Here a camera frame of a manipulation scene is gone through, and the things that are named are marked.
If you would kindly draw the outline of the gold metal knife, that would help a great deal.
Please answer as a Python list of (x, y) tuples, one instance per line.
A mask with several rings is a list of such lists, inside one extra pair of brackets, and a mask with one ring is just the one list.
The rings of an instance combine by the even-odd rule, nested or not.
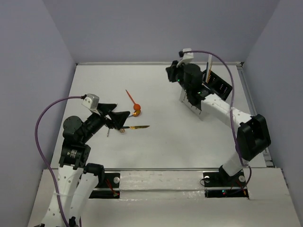
[(145, 129), (149, 128), (149, 125), (138, 125), (138, 126), (123, 126), (122, 129), (131, 129), (131, 130), (137, 130), (137, 129)]

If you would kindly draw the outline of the gold chopstick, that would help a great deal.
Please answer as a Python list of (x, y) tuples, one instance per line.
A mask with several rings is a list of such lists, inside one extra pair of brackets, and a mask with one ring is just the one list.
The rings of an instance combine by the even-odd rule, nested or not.
[(207, 83), (210, 81), (212, 65), (213, 65), (213, 62), (211, 61), (209, 63), (209, 67), (208, 67), (208, 75), (207, 75), (207, 80), (206, 80)]

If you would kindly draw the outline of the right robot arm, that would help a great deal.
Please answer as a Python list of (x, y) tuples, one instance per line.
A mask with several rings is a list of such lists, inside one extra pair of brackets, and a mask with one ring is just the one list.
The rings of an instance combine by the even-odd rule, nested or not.
[(270, 146), (265, 117), (244, 113), (228, 104), (225, 100), (232, 86), (214, 73), (212, 79), (206, 81), (206, 72), (196, 64), (173, 61), (165, 71), (169, 82), (180, 84), (193, 107), (213, 115), (231, 128), (235, 152), (220, 166), (216, 178), (222, 185), (230, 185), (255, 156)]

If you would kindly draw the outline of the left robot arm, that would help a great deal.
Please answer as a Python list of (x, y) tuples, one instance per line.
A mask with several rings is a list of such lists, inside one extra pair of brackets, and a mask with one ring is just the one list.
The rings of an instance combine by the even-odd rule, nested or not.
[(120, 130), (129, 111), (114, 112), (116, 104), (96, 104), (86, 121), (70, 116), (63, 122), (63, 143), (58, 174), (51, 172), (55, 190), (41, 227), (78, 227), (95, 187), (105, 181), (103, 165), (88, 163), (87, 142), (103, 126)]

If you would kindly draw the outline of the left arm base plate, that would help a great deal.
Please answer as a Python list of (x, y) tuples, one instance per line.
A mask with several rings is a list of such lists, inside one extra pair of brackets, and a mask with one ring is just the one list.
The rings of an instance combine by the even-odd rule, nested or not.
[(105, 179), (92, 191), (90, 199), (119, 199), (120, 172), (105, 172)]

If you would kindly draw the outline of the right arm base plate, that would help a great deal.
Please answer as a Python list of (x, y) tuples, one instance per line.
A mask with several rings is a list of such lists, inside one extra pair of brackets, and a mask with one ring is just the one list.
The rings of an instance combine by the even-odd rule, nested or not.
[(248, 198), (244, 172), (240, 171), (231, 180), (224, 182), (219, 172), (203, 172), (199, 181), (206, 198)]

